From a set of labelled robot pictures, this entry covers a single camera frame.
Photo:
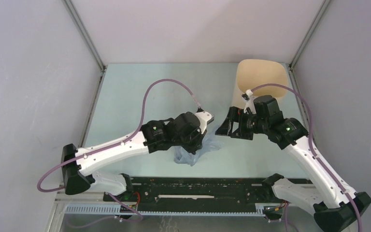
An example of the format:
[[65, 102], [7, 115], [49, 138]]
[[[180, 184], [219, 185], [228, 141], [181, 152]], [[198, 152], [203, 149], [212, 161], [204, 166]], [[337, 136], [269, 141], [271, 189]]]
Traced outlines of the blue plastic trash bag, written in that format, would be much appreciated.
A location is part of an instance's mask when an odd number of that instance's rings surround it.
[[173, 161], [176, 164], [187, 164], [189, 166], [194, 166], [198, 160], [206, 153], [219, 151], [223, 148], [224, 143], [216, 139], [215, 131], [219, 128], [219, 125], [214, 126], [209, 129], [207, 134], [202, 140], [202, 148], [197, 150], [195, 154], [187, 152], [181, 146], [176, 146], [174, 148], [174, 158]]

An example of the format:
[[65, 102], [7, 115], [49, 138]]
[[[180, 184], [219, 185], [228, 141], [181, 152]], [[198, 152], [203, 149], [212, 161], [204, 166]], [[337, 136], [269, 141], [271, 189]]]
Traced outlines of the beige trash bin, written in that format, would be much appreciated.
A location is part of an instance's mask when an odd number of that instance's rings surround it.
[[279, 84], [289, 86], [289, 79], [285, 67], [278, 62], [262, 59], [245, 59], [237, 67], [235, 87], [231, 106], [245, 107], [242, 98], [248, 89], [264, 84]]

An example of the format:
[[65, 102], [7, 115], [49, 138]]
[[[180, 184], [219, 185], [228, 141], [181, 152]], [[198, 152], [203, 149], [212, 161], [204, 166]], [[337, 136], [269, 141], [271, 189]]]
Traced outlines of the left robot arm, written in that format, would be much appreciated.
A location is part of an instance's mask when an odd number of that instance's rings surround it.
[[62, 153], [67, 162], [62, 167], [65, 193], [105, 192], [128, 201], [133, 196], [130, 176], [103, 172], [103, 167], [130, 157], [166, 151], [173, 146], [195, 154], [202, 148], [207, 126], [213, 120], [214, 116], [206, 111], [186, 112], [175, 119], [149, 121], [138, 132], [97, 146], [66, 145]]

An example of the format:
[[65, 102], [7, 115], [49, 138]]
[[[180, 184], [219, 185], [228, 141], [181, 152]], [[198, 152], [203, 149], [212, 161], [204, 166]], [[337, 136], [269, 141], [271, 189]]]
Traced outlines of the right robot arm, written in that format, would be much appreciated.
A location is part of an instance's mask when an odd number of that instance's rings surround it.
[[271, 95], [249, 99], [246, 108], [230, 107], [216, 135], [252, 140], [264, 134], [288, 153], [306, 173], [314, 189], [294, 184], [280, 174], [266, 178], [262, 197], [268, 202], [277, 199], [293, 203], [314, 217], [325, 232], [342, 232], [357, 221], [371, 204], [366, 192], [356, 192], [325, 161], [309, 133], [295, 118], [284, 118], [278, 102]]

